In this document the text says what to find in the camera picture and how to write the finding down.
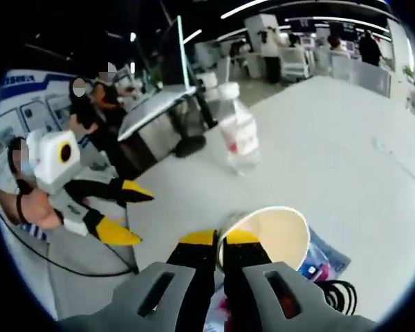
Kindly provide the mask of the person's left hand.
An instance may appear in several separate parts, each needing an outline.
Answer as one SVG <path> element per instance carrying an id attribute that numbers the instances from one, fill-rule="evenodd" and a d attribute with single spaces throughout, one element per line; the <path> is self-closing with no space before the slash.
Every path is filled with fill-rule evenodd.
<path id="1" fill-rule="evenodd" d="M 21 213 L 29 223 L 48 230 L 58 228 L 62 222 L 50 205 L 48 196 L 41 190 L 34 189 L 21 197 Z"/>

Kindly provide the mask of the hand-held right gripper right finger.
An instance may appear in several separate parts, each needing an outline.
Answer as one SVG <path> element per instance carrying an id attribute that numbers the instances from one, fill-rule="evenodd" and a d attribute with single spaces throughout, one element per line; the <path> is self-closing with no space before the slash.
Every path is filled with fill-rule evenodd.
<path id="1" fill-rule="evenodd" d="M 223 240 L 225 294 L 233 331 L 331 331 L 332 308 L 318 286 L 283 262 L 272 263 L 247 232 Z"/>

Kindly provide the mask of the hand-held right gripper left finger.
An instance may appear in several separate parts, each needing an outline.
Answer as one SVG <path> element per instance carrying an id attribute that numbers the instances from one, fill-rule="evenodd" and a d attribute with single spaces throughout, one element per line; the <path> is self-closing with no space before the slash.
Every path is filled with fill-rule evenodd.
<path id="1" fill-rule="evenodd" d="M 179 240 L 165 263 L 155 262 L 113 294 L 116 331 L 202 331 L 214 293 L 216 230 Z"/>

